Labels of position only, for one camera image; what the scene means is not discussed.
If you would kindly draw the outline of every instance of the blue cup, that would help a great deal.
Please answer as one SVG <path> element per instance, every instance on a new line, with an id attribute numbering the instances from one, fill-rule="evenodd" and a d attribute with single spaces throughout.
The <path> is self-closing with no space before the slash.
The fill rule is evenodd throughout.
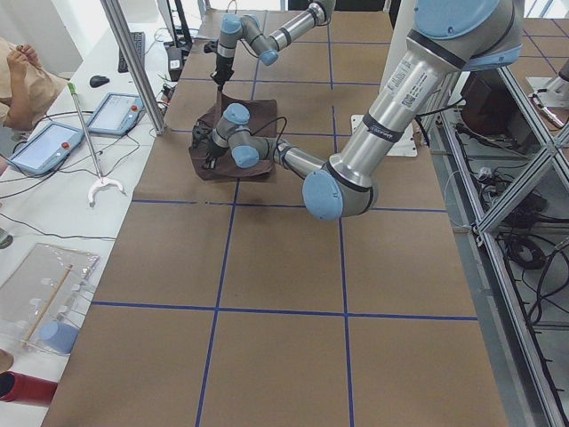
<path id="1" fill-rule="evenodd" d="M 58 321 L 45 324 L 39 331 L 39 336 L 43 342 L 63 354 L 71 352 L 77 334 L 79 334 L 79 329 Z"/>

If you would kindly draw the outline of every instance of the white desk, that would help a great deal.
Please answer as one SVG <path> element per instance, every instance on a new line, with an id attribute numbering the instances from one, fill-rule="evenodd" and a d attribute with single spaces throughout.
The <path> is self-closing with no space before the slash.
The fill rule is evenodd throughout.
<path id="1" fill-rule="evenodd" d="M 146 33 L 145 70 L 155 94 L 159 94 L 164 82 L 162 77 L 167 75 L 165 49 L 161 42 L 153 44 L 157 29 L 159 29 L 157 24 L 131 24 L 131 30 L 144 30 Z M 137 93 L 130 73 L 117 73 L 117 55 L 118 47 L 115 38 L 112 32 L 108 30 L 71 79 L 76 86 L 83 110 L 95 110 L 105 94 L 109 92 Z M 96 74 L 107 76 L 110 82 L 98 88 L 91 88 L 89 79 Z M 52 105 L 48 114 L 67 111 L 75 111 L 75 106 L 69 91 L 65 90 Z M 54 120 L 81 127 L 76 114 L 68 117 L 55 117 Z M 49 120 L 43 121 L 37 130 L 47 123 Z M 155 135 L 148 116 L 143 117 L 130 132 L 130 136 L 140 144 L 140 147 L 122 160 L 110 175 L 111 178 L 119 180 L 124 185 L 126 196 L 116 188 L 99 191 L 95 197 L 95 207 L 90 208 L 87 202 L 87 194 L 96 177 L 86 172 L 56 173 L 30 191 L 16 197 L 0 200 L 4 204 L 0 207 L 0 212 L 48 233 L 63 236 L 109 236 L 114 238 L 120 230 L 131 202 L 132 191 L 146 164 Z M 102 149 L 115 140 L 93 137 L 97 149 Z M 119 158 L 136 147 L 136 142 L 124 137 L 112 147 L 105 149 L 104 154 L 100 156 L 103 173 L 107 173 Z M 88 156 L 89 150 L 83 143 L 71 153 L 64 167 Z M 90 157 L 69 168 L 69 171 L 76 169 L 88 169 L 95 172 Z M 0 197 L 31 187 L 38 181 L 38 179 L 30 178 L 23 181 L 6 182 L 21 178 L 21 176 L 21 173 L 16 170 L 7 170 L 0 177 Z M 20 265 L 36 243 L 63 246 L 99 255 L 100 261 L 90 277 L 90 282 L 97 285 L 114 245 L 113 241 L 81 238 L 62 240 L 42 236 L 32 229 L 10 222 L 4 217 L 0 217 L 0 227 L 14 236 L 12 245 L 0 251 L 0 285 Z M 22 350 L 16 342 L 2 335 L 0 335 L 0 348 L 4 348 L 14 355 L 13 371 L 52 381 L 59 381 L 68 361 L 68 358 L 62 356 Z M 0 427 L 39 426 L 46 412 L 47 408 L 43 407 L 0 402 Z"/>

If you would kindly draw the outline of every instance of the wooden stick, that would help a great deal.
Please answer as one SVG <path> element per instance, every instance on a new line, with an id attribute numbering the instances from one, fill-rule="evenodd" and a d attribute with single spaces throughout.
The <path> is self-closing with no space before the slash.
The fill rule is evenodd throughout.
<path id="1" fill-rule="evenodd" d="M 55 289 L 53 289 L 52 294 L 50 295 L 49 299 L 47 300 L 47 302 L 45 302 L 44 307 L 42 308 L 42 310 L 39 312 L 39 314 L 37 315 L 37 319 L 34 322 L 34 325 L 32 325 L 32 327 L 30 328 L 30 330 L 28 331 L 28 333 L 26 334 L 26 336 L 24 337 L 24 342 L 23 344 L 26 343 L 27 340 L 29 340 L 32 336 L 32 334 L 36 331 L 37 326 L 39 325 L 39 322 L 42 321 L 42 318 L 44 317 L 44 314 L 47 312 L 47 310 L 50 308 L 50 305 L 52 305 L 53 300 L 55 299 L 55 295 L 57 295 L 57 293 L 60 291 L 61 287 L 63 286 L 63 283 L 65 282 L 65 280 L 68 278 L 69 272 L 73 269 L 73 265 L 69 264 L 68 267 L 65 269 L 65 273 L 63 273 L 63 277 L 60 279 L 60 281 L 58 282 L 57 286 L 55 287 Z"/>

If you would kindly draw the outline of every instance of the black computer mouse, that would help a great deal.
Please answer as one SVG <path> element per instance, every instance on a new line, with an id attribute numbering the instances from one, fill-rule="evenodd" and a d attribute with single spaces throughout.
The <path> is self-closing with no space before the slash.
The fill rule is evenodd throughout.
<path id="1" fill-rule="evenodd" d="M 91 80 L 89 80 L 89 85 L 91 87 L 99 87 L 99 86 L 103 86 L 104 84 L 110 82 L 110 80 L 108 79 L 108 77 L 105 76 L 93 76 L 91 77 Z"/>

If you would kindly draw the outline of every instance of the red cylinder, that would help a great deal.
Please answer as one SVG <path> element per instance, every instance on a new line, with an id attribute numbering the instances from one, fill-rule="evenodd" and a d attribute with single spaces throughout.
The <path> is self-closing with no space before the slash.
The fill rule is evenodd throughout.
<path id="1" fill-rule="evenodd" d="M 57 383 L 12 371 L 0 374 L 0 401 L 35 407 L 48 407 L 52 403 Z"/>

